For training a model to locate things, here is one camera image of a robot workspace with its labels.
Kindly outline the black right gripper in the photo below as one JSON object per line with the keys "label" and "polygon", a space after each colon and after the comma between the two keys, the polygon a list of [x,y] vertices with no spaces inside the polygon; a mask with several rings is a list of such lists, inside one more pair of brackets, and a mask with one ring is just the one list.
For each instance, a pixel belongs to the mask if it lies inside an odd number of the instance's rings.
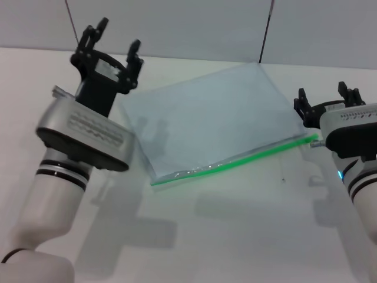
{"label": "black right gripper", "polygon": [[320,118],[328,111],[344,108],[345,106],[363,106],[365,102],[362,100],[359,89],[350,89],[344,81],[338,84],[338,93],[344,99],[320,103],[311,106],[307,100],[304,88],[298,90],[298,98],[294,99],[293,108],[306,124],[307,128],[320,128]]}

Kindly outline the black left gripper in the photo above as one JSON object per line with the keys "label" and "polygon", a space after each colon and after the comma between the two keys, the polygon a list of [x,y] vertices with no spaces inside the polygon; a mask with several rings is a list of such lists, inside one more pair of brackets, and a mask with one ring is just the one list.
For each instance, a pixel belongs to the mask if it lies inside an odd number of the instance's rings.
{"label": "black left gripper", "polygon": [[[81,76],[81,88],[76,96],[76,101],[89,109],[107,117],[118,93],[128,94],[138,86],[138,76],[144,60],[138,56],[141,41],[136,39],[129,47],[126,62],[127,66],[108,54],[94,49],[95,44],[101,39],[108,24],[104,17],[94,28],[86,27],[77,46],[77,53],[70,58],[71,64],[77,68]],[[101,74],[96,70],[99,63],[105,62],[118,70],[110,78],[109,74]]]}

